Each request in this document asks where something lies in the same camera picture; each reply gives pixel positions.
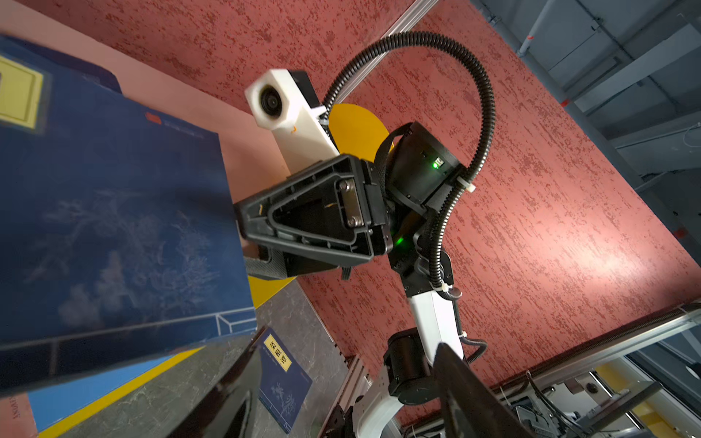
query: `ceiling pipe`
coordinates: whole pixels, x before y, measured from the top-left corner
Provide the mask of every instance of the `ceiling pipe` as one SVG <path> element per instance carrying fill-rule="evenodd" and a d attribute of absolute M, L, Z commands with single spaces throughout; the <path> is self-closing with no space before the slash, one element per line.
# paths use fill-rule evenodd
<path fill-rule="evenodd" d="M 526 54 L 526 51 L 528 51 L 528 47 L 531 46 L 531 42 L 533 42 L 533 39 L 536 37 L 536 33 L 538 33 L 538 28 L 543 23 L 543 21 L 545 21 L 545 16 L 548 12 L 550 12 L 550 9 L 552 8 L 552 5 L 554 3 L 555 0 L 547 0 L 545 2 L 543 9 L 540 10 L 540 14 L 538 14 L 538 18 L 536 18 L 536 22 L 533 23 L 533 26 L 531 27 L 528 36 L 526 37 L 526 39 L 524 39 L 523 44 L 521 44 L 521 48 L 516 52 L 518 56 L 523 56 Z"/>
<path fill-rule="evenodd" d="M 470 0 L 477 11 L 482 14 L 484 19 L 492 26 L 499 36 L 506 42 L 511 49 L 518 53 L 522 47 L 521 41 L 509 30 L 509 28 L 501 21 L 499 17 L 494 15 L 480 0 Z M 521 61 L 533 72 L 538 80 L 547 88 L 550 94 L 560 103 L 560 106 L 569 114 L 569 116 L 579 125 L 582 131 L 592 140 L 592 143 L 600 150 L 600 152 L 608 159 L 613 167 L 620 173 L 625 181 L 634 189 L 643 185 L 644 181 L 633 170 L 628 162 L 615 150 L 613 145 L 604 137 L 603 134 L 592 124 L 589 118 L 576 106 L 571 104 L 566 93 L 560 85 L 552 78 L 552 76 L 540 65 L 537 59 L 526 51 L 520 57 Z M 701 264 L 701 245 L 699 242 L 686 230 L 686 227 L 672 214 L 672 211 L 666 206 L 652 190 L 645 190 L 639 193 L 640 198 L 650 207 L 658 217 L 658 219 L 672 232 L 672 235 L 681 243 L 681 246 L 696 260 L 696 263 Z"/>

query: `blue book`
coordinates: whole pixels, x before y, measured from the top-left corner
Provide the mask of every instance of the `blue book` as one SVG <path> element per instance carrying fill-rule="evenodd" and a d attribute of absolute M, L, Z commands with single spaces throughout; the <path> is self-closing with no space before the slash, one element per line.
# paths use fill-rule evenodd
<path fill-rule="evenodd" d="M 0 393 L 257 321 L 216 133 L 0 35 Z"/>
<path fill-rule="evenodd" d="M 261 352 L 263 371 L 258 398 L 289 434 L 311 388 L 311 378 L 270 327 L 256 345 Z"/>

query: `robotic arm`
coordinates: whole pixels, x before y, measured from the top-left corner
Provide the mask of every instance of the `robotic arm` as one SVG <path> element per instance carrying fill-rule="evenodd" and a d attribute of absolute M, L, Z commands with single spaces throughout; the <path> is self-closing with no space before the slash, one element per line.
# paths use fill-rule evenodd
<path fill-rule="evenodd" d="M 374 162 L 340 155 L 328 116 L 343 85 L 365 63 L 389 50 L 426 46 L 459 60 L 477 84 L 482 133 L 475 157 L 463 166 L 419 123 L 396 129 Z M 303 71 L 270 70 L 246 90 L 259 126 L 275 136 L 293 175 L 236 204 L 242 236 L 259 245 L 247 259 L 250 275 L 263 279 L 354 266 L 387 254 L 402 280 L 416 328 L 390 337 L 385 367 L 369 392 L 325 436 L 379 438 L 404 404 L 438 397 L 432 369 L 439 344 L 463 361 L 486 349 L 460 326 L 450 257 L 442 239 L 455 204 L 482 169 L 494 131 L 494 97 L 483 67 L 459 43 L 430 32 L 388 36 L 356 56 L 336 78 L 323 104 Z M 395 138 L 397 145 L 390 150 Z M 462 343 L 479 346 L 470 358 Z"/>

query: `yellow stripe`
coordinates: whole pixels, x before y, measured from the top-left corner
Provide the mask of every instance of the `yellow stripe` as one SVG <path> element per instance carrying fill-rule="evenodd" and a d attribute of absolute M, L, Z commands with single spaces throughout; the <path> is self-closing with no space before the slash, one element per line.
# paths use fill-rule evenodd
<path fill-rule="evenodd" d="M 195 350 L 184 351 L 178 355 L 171 357 L 164 363 L 159 364 L 154 368 L 151 368 L 150 370 L 143 373 L 141 376 L 135 378 L 130 382 L 125 383 L 124 385 L 120 386 L 119 388 L 115 389 L 114 391 L 110 392 L 104 397 L 101 397 L 95 400 L 94 402 L 90 403 L 88 406 L 82 408 L 80 411 L 76 411 L 75 413 L 71 414 L 70 416 L 67 416 L 66 418 L 54 424 L 53 426 L 47 428 L 39 434 L 39 438 L 58 437 L 59 435 L 65 433 L 71 427 L 82 423 L 91 416 L 108 407 L 110 404 L 116 402 L 117 400 L 129 394 L 133 390 L 143 386 L 146 382 L 155 378 L 159 374 L 162 374 L 168 369 L 173 368 L 175 365 L 184 361 L 185 359 L 192 356 L 199 350 L 202 350 L 203 348 L 204 347 L 200 347 L 196 348 Z"/>

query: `red textured wall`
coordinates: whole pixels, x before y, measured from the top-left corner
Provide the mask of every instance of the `red textured wall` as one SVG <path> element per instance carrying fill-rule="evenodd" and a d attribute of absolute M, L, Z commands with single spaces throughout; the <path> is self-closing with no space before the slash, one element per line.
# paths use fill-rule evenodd
<path fill-rule="evenodd" d="M 136 60 L 248 111 L 269 69 L 305 69 L 323 95 L 411 0 L 19 0 Z"/>
<path fill-rule="evenodd" d="M 463 291 L 463 328 L 490 345 L 472 366 L 487 385 L 699 297 L 701 268 L 468 2 L 441 0 L 418 29 L 469 47 L 496 96 L 491 154 L 445 245 Z M 475 150 L 477 91 L 445 54 L 392 54 L 349 101 L 390 131 L 419 121 L 463 163 Z M 373 372 L 386 339 L 415 326 L 384 257 L 348 282 L 338 271 L 300 282 L 341 351 L 360 354 Z"/>

